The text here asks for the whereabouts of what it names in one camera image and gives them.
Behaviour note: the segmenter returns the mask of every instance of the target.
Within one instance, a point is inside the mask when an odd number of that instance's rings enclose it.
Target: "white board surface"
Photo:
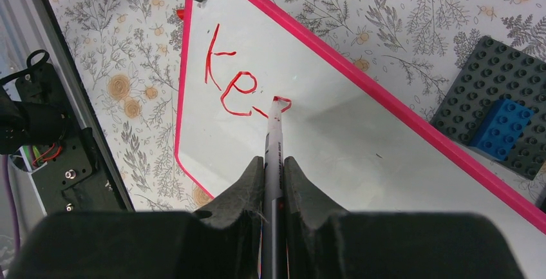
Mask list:
[[[193,4],[178,160],[212,195],[263,156],[273,96],[283,114],[285,156],[336,202],[359,211],[468,211],[492,220],[529,278],[546,273],[546,236],[248,0]],[[205,83],[207,54],[220,25]],[[254,93],[222,95],[238,72]],[[241,90],[255,85],[248,75]],[[247,117],[228,112],[249,113]]]

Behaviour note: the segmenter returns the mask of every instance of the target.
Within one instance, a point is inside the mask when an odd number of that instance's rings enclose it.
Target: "red wire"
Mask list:
[[[57,152],[55,152],[54,155],[50,156],[49,158],[43,158],[44,162],[48,162],[49,160],[53,160],[54,158],[58,157],[61,154],[62,146],[59,145],[59,148],[57,149]]]
[[[32,161],[32,166],[36,166],[36,163],[38,162],[38,160],[40,160],[45,155],[47,155],[51,150],[53,150],[54,147],[55,147],[55,143],[53,143],[53,145],[46,152],[44,152],[42,155],[40,155],[34,161]]]

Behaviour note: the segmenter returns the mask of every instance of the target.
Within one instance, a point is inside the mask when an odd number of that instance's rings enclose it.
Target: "black cable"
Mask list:
[[[32,65],[32,59],[36,56],[36,55],[39,55],[40,53],[43,53],[44,56],[42,57],[42,59],[40,59],[40,61],[36,62],[34,65]],[[43,50],[43,49],[40,49],[40,50],[36,50],[34,51],[33,53],[31,53],[27,58],[26,58],[26,69],[20,71],[20,72],[17,72],[17,73],[13,73],[11,75],[8,75],[2,79],[0,79],[0,85],[3,86],[5,84],[7,84],[8,82],[12,81],[12,80],[15,80],[17,78],[20,78],[20,77],[23,77],[25,75],[28,75],[28,74],[31,74],[35,71],[35,67],[36,66],[42,66],[44,65],[46,62],[48,62],[48,60],[50,59],[50,54]]]

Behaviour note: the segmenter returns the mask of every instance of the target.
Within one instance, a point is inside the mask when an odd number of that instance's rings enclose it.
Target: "white marker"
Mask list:
[[[283,199],[283,128],[281,103],[273,98],[267,121],[265,137],[265,192],[261,246],[262,279],[287,277],[287,249]]]

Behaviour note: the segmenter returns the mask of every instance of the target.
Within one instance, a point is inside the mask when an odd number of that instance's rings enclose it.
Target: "lego brick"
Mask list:
[[[468,146],[494,160],[504,160],[533,115],[532,110],[513,101],[497,100]]]
[[[481,38],[431,124],[453,141],[468,145],[493,102],[499,99],[512,100],[535,113],[508,156],[499,161],[517,174],[533,179],[546,158],[546,63],[543,61],[490,37]]]

